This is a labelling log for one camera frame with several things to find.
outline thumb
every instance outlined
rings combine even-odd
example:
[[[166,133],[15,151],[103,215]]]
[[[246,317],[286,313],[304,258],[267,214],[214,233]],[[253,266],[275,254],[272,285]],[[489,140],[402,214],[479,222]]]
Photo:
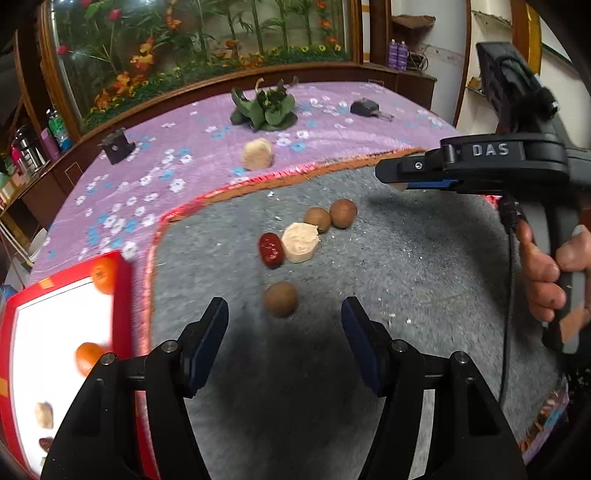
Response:
[[[556,263],[567,272],[591,268],[591,232],[587,227],[575,227],[573,236],[556,251]]]

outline red frame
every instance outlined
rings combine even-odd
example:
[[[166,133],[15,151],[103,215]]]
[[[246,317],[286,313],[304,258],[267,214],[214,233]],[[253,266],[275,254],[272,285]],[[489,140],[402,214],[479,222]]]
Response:
[[[14,414],[11,400],[11,378],[10,365],[12,356],[12,340],[14,337],[15,313],[17,308],[25,303],[35,300],[43,295],[66,287],[74,282],[90,277],[90,270],[99,258],[111,258],[117,264],[115,293],[113,294],[113,313],[111,324],[111,351],[115,352],[121,359],[130,358],[133,354],[132,348],[132,324],[131,324],[131,303],[132,303],[132,267],[119,253],[112,251],[98,257],[83,261],[71,268],[62,270],[49,278],[41,280],[12,296],[6,305],[4,317],[0,324],[0,378],[7,381],[8,396],[0,395],[0,420],[4,428],[6,444],[14,458],[29,474],[34,475],[26,467],[27,462],[23,456],[20,441],[18,440]],[[138,432],[139,454],[144,466],[144,472],[152,478],[158,478],[154,462],[152,461],[150,447],[145,434],[141,413],[136,408],[136,424]]]

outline patterned fabric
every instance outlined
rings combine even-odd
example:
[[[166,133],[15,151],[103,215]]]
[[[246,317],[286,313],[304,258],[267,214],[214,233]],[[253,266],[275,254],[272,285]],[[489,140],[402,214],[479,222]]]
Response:
[[[120,249],[135,262],[134,318],[145,269],[145,252],[166,212],[200,194],[264,173],[350,160],[403,148],[436,148],[458,132],[431,112],[373,83],[327,82],[290,89],[297,123],[283,132],[252,132],[233,126],[229,94],[201,100],[150,119],[126,132],[135,151],[112,166],[102,153],[80,178],[48,233],[31,283],[75,263]],[[247,92],[252,98],[253,92]],[[349,113],[367,97],[395,116],[392,122]],[[241,166],[242,148],[264,137],[275,145],[274,163],[263,171]]]

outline black cable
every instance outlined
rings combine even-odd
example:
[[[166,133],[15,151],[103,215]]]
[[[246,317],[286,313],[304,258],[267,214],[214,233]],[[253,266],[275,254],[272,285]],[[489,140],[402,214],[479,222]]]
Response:
[[[499,405],[505,403],[507,391],[507,377],[509,371],[509,324],[513,318],[513,307],[515,304],[515,237],[517,227],[518,206],[517,202],[508,194],[503,195],[499,202],[499,216],[505,227],[509,239],[509,284],[507,285],[507,310],[505,312],[505,323],[503,331],[503,361],[501,369],[501,387],[499,388]]]

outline human hand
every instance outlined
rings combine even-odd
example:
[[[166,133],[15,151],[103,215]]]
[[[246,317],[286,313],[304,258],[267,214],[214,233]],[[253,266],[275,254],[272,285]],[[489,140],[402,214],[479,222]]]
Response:
[[[566,303],[566,293],[554,283],[560,276],[560,270],[587,272],[584,304],[577,305],[570,315],[560,321],[561,336],[565,342],[591,320],[591,232],[579,225],[570,240],[556,251],[555,259],[542,253],[533,243],[531,228],[523,220],[517,224],[517,238],[530,312],[541,322],[554,320],[554,310]]]

